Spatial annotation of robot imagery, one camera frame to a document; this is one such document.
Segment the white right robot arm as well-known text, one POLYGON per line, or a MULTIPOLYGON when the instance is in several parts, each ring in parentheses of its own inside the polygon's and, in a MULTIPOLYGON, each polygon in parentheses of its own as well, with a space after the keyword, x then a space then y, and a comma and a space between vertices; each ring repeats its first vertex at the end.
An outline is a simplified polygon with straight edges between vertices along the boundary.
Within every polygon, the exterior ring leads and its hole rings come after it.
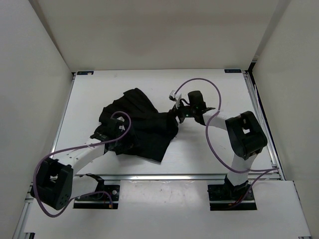
POLYGON ((242 193, 242 187, 248 184, 248 174, 255 158, 268 144, 255 115, 251 111, 235 117, 222 114, 216 108, 206 106, 200 91, 188 93, 189 102, 177 91, 172 91, 169 99, 175 102, 171 111, 180 123, 186 118, 193 118, 205 126, 206 136, 210 126, 227 132, 234 157, 225 177, 224 194, 229 199, 237 198, 242 193))

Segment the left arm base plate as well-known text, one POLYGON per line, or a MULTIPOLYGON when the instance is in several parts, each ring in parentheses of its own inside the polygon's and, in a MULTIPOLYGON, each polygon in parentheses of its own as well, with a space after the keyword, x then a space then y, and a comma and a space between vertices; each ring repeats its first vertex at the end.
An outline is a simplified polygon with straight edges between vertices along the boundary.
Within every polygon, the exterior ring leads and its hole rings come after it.
POLYGON ((108 209, 119 206, 120 183, 109 182, 94 174, 75 177, 71 198, 75 209, 108 209))

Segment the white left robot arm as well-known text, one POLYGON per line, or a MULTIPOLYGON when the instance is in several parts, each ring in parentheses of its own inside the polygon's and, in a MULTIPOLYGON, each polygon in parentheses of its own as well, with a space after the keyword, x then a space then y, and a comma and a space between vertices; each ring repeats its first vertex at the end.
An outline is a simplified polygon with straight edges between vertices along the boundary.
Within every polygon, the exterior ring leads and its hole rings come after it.
POLYGON ((78 172, 109 151, 123 152, 135 145, 132 120, 112 116, 99 125, 86 143, 61 149, 43 157, 35 167, 31 195, 49 217, 60 216, 69 203, 82 196, 100 199, 110 196, 102 185, 103 179, 95 174, 78 172))

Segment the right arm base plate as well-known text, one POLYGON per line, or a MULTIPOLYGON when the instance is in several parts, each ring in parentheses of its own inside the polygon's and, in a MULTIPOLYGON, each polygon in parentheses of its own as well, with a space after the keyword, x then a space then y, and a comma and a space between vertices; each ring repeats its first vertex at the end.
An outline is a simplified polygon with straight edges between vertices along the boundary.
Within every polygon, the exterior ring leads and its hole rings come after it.
POLYGON ((231 190, 226 184, 210 184, 207 187, 210 211, 257 210, 254 192, 250 184, 239 190, 231 190))

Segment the black pleated skirt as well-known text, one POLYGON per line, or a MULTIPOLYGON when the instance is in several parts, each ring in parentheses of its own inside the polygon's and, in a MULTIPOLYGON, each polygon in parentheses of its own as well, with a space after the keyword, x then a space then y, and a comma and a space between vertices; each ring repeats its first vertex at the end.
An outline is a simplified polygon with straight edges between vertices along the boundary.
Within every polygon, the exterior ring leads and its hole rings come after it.
POLYGON ((178 133, 178 123, 171 112, 160 113, 138 88, 128 90, 123 96, 103 108, 99 122, 105 124, 115 112, 127 113, 132 121, 130 131, 137 144, 130 149, 115 153, 134 155, 161 163, 172 139, 178 133))

